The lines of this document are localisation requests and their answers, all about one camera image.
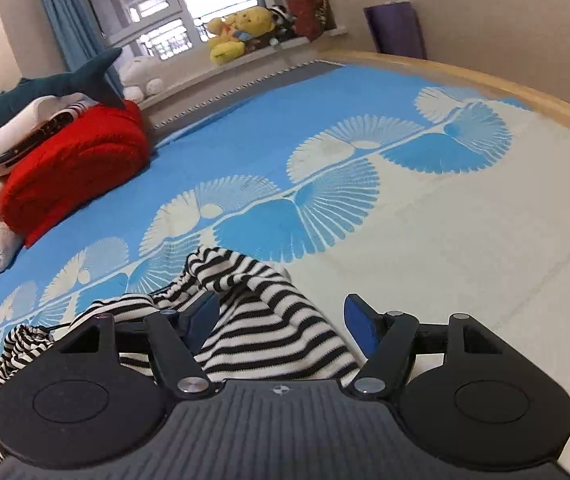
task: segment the yellow plush toy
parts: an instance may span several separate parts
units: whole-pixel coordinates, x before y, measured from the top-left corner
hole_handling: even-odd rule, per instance
[[[245,53],[244,41],[267,34],[274,27],[271,12],[264,7],[250,7],[225,18],[214,18],[207,23],[207,30],[216,35],[207,42],[209,59],[222,65],[241,57]]]

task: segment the red cushion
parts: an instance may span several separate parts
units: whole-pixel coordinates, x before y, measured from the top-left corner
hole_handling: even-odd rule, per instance
[[[316,0],[287,0],[289,12],[296,16],[294,31],[314,41],[323,33],[323,27],[316,19]]]
[[[149,162],[138,106],[97,105],[12,169],[0,193],[2,219],[30,247],[92,198],[118,187]]]

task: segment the shark plush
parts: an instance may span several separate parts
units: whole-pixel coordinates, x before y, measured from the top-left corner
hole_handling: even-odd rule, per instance
[[[40,79],[21,79],[16,88],[0,94],[0,128],[33,100],[48,95],[64,97],[80,92],[99,103],[124,109],[122,99],[105,79],[105,73],[121,52],[121,48],[110,48],[75,72]]]

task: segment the bed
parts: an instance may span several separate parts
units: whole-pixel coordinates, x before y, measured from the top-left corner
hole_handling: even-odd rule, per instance
[[[351,292],[423,322],[468,312],[570,393],[568,126],[570,105],[538,92],[387,56],[229,89],[158,124],[146,171],[18,255],[0,342],[157,290],[207,244],[282,262],[352,346]]]

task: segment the teddy bear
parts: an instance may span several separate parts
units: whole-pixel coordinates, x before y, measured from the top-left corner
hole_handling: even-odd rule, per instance
[[[154,56],[139,56],[125,63],[118,70],[125,99],[140,103],[162,92],[165,83],[158,77],[162,64],[163,62]]]
[[[222,65],[241,57],[246,51],[246,42],[274,28],[272,13],[264,7],[250,7],[225,18],[214,18],[207,23],[207,30],[216,35],[207,42],[209,58]]]

